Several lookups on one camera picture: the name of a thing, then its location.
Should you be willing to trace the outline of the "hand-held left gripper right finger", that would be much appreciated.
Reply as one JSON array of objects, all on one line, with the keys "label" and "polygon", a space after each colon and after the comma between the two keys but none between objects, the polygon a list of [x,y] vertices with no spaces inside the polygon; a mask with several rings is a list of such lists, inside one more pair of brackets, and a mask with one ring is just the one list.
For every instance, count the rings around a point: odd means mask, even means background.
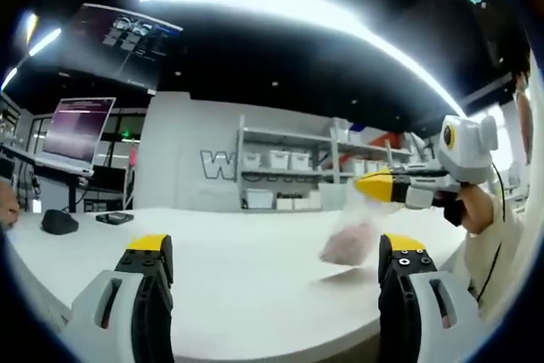
[{"label": "hand-held left gripper right finger", "polygon": [[379,242],[380,362],[468,362],[485,339],[476,299],[408,236]]}]

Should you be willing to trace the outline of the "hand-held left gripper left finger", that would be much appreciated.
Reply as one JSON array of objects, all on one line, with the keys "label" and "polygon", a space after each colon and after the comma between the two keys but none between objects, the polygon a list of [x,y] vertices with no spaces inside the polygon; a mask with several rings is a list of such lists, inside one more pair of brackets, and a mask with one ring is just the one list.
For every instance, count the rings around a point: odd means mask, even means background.
[{"label": "hand-held left gripper left finger", "polygon": [[171,236],[132,241],[73,301],[63,343],[79,362],[173,362],[172,285]]}]

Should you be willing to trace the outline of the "person's right hand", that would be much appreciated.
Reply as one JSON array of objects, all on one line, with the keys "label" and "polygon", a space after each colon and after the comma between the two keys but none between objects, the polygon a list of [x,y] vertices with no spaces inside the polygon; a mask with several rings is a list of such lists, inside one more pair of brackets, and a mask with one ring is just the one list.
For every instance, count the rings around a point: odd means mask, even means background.
[{"label": "person's right hand", "polygon": [[462,226],[472,235],[479,235],[494,222],[492,197],[477,185],[465,184],[461,187],[457,199],[465,207],[462,214]]}]

